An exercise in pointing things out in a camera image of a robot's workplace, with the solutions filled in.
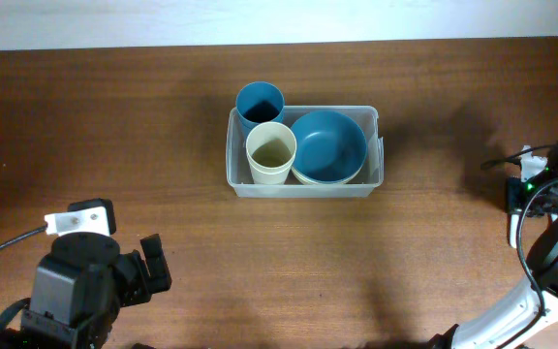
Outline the cream bowl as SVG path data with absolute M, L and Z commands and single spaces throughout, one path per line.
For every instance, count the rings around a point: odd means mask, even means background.
M 296 178 L 301 184 L 304 185 L 342 185 L 347 184 L 351 178 L 345 178 L 341 180 L 334 180 L 334 181 L 321 181 L 321 180 L 314 180 L 309 177 L 300 177 Z
M 356 178 L 363 168 L 364 166 L 360 166 L 357 170 L 348 174 L 344 170 L 327 167 L 306 174 L 296 167 L 292 167 L 292 173 L 300 183 L 305 185 L 347 184 Z

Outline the cream cup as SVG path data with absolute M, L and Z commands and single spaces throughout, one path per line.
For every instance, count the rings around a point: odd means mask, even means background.
M 290 164 L 269 168 L 257 163 L 250 163 L 249 168 L 255 184 L 283 185 L 291 170 Z
M 245 142 L 251 165 L 265 172 L 289 168 L 296 156 L 297 141 L 293 131 L 283 123 L 265 122 L 256 126 Z

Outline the blue cup front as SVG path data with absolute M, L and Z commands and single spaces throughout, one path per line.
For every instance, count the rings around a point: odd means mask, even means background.
M 284 117 L 285 98 L 275 85 L 266 81 L 255 81 L 245 85 L 238 92 L 235 107 L 240 122 L 252 129 L 264 122 L 281 122 Z

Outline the blue cup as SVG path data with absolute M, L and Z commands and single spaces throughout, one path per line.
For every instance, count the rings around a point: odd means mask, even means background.
M 264 122 L 281 122 L 284 117 L 285 98 L 275 85 L 266 81 L 255 81 L 245 85 L 238 92 L 235 107 L 240 122 L 252 129 Z
M 258 122 L 253 122 L 248 119 L 238 118 L 240 131 L 243 135 L 243 139 L 246 140 L 251 133 L 251 131 L 259 125 Z

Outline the blue bowl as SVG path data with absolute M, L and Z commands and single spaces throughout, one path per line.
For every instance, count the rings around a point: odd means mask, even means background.
M 293 167 L 306 174 L 327 167 L 349 174 L 365 163 L 365 134 L 344 113 L 312 111 L 300 117 L 291 130 L 297 141 Z

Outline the white plastic fork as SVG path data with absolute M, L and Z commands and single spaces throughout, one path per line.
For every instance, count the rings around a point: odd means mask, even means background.
M 508 242 L 513 249 L 517 248 L 517 229 L 520 219 L 520 212 L 514 212 L 509 215 L 509 232 Z

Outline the blue cup back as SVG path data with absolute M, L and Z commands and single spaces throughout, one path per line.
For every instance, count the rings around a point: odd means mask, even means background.
M 251 133 L 251 131 L 259 125 L 258 122 L 253 122 L 248 119 L 238 118 L 240 131 L 243 135 L 243 139 L 246 140 Z

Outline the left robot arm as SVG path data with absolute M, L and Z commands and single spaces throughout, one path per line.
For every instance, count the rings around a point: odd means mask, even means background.
M 101 348 L 124 307 L 167 292 L 171 273 L 159 235 L 123 254 L 113 203 L 96 198 L 46 215 L 54 238 L 30 297 L 0 314 L 0 348 Z

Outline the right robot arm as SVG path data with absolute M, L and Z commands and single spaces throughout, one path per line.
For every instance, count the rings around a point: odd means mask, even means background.
M 481 316 L 434 335 L 428 347 L 521 348 L 558 322 L 558 140 L 546 151 L 539 156 L 526 145 L 506 159 L 520 169 L 507 178 L 505 193 L 508 241 L 523 277 Z

